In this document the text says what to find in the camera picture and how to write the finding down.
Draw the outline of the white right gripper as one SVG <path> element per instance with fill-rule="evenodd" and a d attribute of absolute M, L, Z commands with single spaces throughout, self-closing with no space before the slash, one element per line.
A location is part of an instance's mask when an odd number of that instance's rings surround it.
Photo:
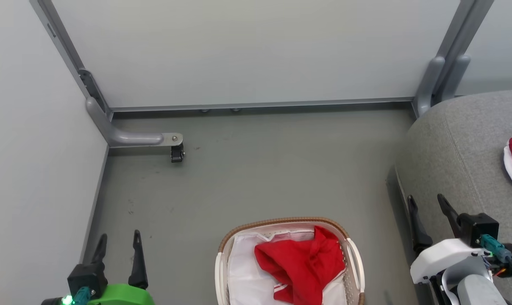
<path fill-rule="evenodd" d="M 429 283 L 432 276 L 443 272 L 443 284 L 459 284 L 469 275 L 479 275 L 493 282 L 487 265 L 482 258 L 484 250 L 472 248 L 461 239 L 462 228 L 458 222 L 458 213 L 446 197 L 437 195 L 441 211 L 448 219 L 456 239 L 446 239 L 433 245 L 433 239 L 419 217 L 419 209 L 412 195 L 407 197 L 407 212 L 410 221 L 412 247 L 418 257 L 411 264 L 410 275 L 414 284 Z"/>

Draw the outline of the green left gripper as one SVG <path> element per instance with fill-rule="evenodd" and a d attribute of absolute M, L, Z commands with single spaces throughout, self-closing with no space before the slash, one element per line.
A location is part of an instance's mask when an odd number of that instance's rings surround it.
<path fill-rule="evenodd" d="M 92 265 L 104 265 L 106 255 L 107 234 L 101 234 L 95 252 L 92 255 Z M 133 238 L 133 265 L 128 278 L 128 284 L 108 285 L 98 299 L 91 299 L 88 305 L 155 305 L 155 301 L 146 290 L 149 286 L 142 238 L 139 230 L 134 230 Z"/>

